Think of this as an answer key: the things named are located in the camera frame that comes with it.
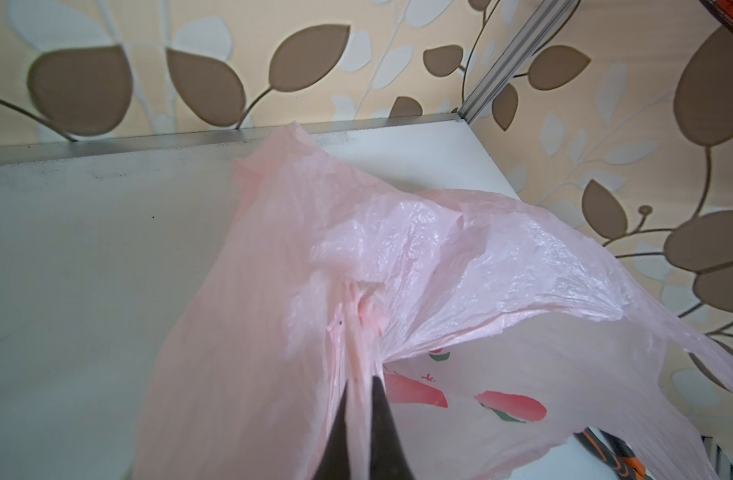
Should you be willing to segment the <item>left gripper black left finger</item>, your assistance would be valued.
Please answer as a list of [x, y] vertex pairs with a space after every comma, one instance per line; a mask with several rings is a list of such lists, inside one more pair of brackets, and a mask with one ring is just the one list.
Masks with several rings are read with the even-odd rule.
[[346, 435], [346, 402], [348, 388], [344, 388], [336, 418], [326, 442], [324, 455], [316, 469], [313, 480], [350, 480], [350, 460], [348, 459], [348, 436]]

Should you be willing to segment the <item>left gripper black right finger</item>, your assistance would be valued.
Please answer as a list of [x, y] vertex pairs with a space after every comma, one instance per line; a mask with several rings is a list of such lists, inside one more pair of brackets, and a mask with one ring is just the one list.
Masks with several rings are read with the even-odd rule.
[[383, 383], [377, 376], [372, 379], [371, 399], [369, 478], [414, 480], [400, 444]]

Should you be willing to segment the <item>pink plastic bag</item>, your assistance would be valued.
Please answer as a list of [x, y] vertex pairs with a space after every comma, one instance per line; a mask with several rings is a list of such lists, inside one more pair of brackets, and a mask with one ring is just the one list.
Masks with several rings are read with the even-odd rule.
[[495, 193], [410, 194], [300, 126], [236, 161], [226, 243], [156, 359], [136, 479], [310, 479], [348, 388], [369, 476], [372, 379], [417, 479], [500, 479], [588, 427], [659, 479], [712, 479], [658, 385], [666, 350], [733, 393], [733, 356], [595, 240]]

